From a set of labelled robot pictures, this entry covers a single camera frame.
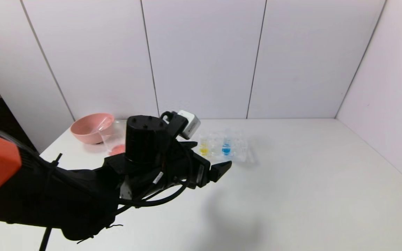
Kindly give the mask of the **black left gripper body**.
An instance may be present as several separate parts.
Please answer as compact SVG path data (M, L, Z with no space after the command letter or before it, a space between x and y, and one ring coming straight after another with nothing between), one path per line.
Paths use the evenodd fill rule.
M172 147L168 151L168 187L187 180L188 188L202 188L208 183L210 162L189 147Z

